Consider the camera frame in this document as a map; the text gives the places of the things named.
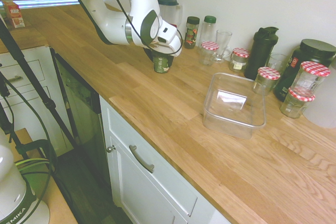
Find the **black pole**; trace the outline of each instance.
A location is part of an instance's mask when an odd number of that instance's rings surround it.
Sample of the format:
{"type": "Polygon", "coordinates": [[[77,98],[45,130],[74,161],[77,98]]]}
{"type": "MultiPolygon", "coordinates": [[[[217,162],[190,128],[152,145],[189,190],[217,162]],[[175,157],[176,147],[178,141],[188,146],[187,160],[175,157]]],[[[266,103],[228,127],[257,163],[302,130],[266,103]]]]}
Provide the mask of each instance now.
{"type": "Polygon", "coordinates": [[[22,53],[21,49],[19,48],[18,44],[15,42],[14,38],[12,37],[11,33],[5,26],[3,22],[0,22],[0,39],[4,43],[5,47],[9,51],[9,53],[12,55],[13,59],[18,62],[20,67],[22,68],[22,71],[27,76],[28,80],[31,82],[33,87],[35,88],[38,95],[41,97],[43,104],[46,106],[46,108],[51,112],[53,117],[55,118],[56,122],[64,132],[65,136],[68,138],[69,142],[75,148],[76,142],[74,138],[72,137],[70,131],[66,127],[65,123],[63,122],[62,118],[58,114],[56,110],[56,105],[52,99],[49,98],[39,81],[37,80],[34,72],[28,65],[24,54],[22,53]]]}

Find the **cabinet knob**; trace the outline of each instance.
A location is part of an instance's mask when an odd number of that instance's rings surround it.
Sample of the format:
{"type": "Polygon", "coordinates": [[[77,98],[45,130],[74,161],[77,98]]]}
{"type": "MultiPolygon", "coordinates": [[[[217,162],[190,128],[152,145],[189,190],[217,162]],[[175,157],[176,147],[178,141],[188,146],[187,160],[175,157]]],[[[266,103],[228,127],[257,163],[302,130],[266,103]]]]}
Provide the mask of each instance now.
{"type": "Polygon", "coordinates": [[[108,153],[111,153],[113,150],[115,150],[115,146],[114,146],[114,145],[112,145],[111,147],[107,147],[107,148],[106,148],[106,151],[107,151],[108,153]]]}

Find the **black container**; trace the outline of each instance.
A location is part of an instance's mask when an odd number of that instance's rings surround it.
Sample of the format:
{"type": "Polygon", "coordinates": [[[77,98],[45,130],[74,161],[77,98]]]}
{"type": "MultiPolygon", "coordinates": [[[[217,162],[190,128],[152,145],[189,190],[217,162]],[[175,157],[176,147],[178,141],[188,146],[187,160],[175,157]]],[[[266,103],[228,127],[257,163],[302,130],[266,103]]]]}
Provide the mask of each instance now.
{"type": "Polygon", "coordinates": [[[244,72],[246,78],[255,80],[258,68],[265,66],[274,45],[278,42],[278,36],[275,35],[277,30],[279,29],[276,27],[260,28],[254,34],[254,43],[244,72]]]}
{"type": "Polygon", "coordinates": [[[294,82],[303,61],[314,61],[328,67],[335,54],[336,47],[331,44],[315,39],[302,40],[300,47],[294,50],[289,65],[275,86],[273,93],[283,102],[288,93],[288,88],[294,82]]]}

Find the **red checkered lid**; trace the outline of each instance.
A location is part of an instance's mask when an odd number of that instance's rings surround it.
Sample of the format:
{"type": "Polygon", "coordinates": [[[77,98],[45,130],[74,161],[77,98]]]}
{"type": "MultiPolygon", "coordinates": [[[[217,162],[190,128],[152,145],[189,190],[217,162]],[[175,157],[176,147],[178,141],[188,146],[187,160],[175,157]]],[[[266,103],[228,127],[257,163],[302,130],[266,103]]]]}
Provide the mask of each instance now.
{"type": "Polygon", "coordinates": [[[311,97],[304,97],[302,95],[296,94],[291,88],[289,88],[288,91],[292,97],[298,99],[299,101],[312,102],[315,99],[315,95],[312,95],[311,97]]]}
{"type": "Polygon", "coordinates": [[[278,80],[280,78],[280,73],[269,67],[261,67],[258,69],[258,74],[260,74],[262,77],[270,80],[278,80]]]}
{"type": "Polygon", "coordinates": [[[202,47],[206,50],[215,51],[219,48],[218,44],[212,41],[205,41],[202,43],[202,47]]]}
{"type": "Polygon", "coordinates": [[[236,56],[239,56],[239,57],[242,57],[242,58],[248,58],[250,56],[250,52],[247,51],[246,49],[244,48],[235,48],[232,50],[232,52],[236,55],[236,56]]]}
{"type": "Polygon", "coordinates": [[[304,61],[300,67],[314,76],[327,77],[331,73],[329,68],[314,61],[304,61]]]}

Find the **cabinet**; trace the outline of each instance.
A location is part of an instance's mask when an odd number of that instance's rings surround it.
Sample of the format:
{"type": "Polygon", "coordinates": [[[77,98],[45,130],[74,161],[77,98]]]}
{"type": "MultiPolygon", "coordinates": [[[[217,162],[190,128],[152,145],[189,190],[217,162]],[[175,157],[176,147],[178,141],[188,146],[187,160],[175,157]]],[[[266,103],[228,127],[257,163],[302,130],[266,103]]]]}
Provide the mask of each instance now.
{"type": "MultiPolygon", "coordinates": [[[[67,128],[70,129],[70,123],[66,108],[61,95],[61,90],[58,84],[53,59],[48,47],[42,46],[32,49],[23,50],[25,59],[30,65],[32,71],[36,75],[38,81],[56,104],[56,110],[63,119],[67,128]]],[[[8,79],[11,80],[13,86],[28,100],[37,113],[41,116],[46,125],[50,136],[51,143],[57,153],[61,155],[70,149],[71,144],[63,134],[52,114],[43,104],[41,98],[35,91],[33,85],[30,83],[26,75],[23,73],[21,67],[13,59],[10,53],[0,55],[0,63],[2,67],[0,71],[8,79]]],[[[10,96],[7,98],[15,117],[15,131],[26,128],[33,140],[45,139],[45,133],[39,120],[36,118],[30,108],[21,100],[21,98],[8,87],[10,96]]],[[[5,109],[7,117],[12,120],[10,110],[4,101],[0,99],[2,106],[5,109]]]]}
{"type": "Polygon", "coordinates": [[[100,98],[113,201],[137,224],[229,224],[100,98]]]}

